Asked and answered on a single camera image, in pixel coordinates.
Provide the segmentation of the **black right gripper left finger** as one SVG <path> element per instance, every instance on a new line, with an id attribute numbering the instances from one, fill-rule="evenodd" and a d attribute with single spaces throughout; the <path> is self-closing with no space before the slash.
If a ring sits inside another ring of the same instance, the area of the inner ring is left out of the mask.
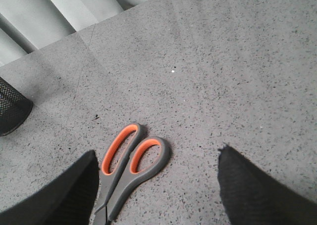
<path id="1" fill-rule="evenodd" d="M 94 150 L 41 190 L 0 214 L 2 225 L 87 225 L 99 188 Z"/>

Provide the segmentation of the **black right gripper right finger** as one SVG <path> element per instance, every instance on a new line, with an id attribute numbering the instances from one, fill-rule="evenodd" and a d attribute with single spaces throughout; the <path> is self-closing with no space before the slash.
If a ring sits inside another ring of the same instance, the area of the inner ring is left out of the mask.
<path id="1" fill-rule="evenodd" d="M 218 183 L 233 225 L 315 225 L 316 203 L 262 171 L 229 145 L 219 150 Z"/>

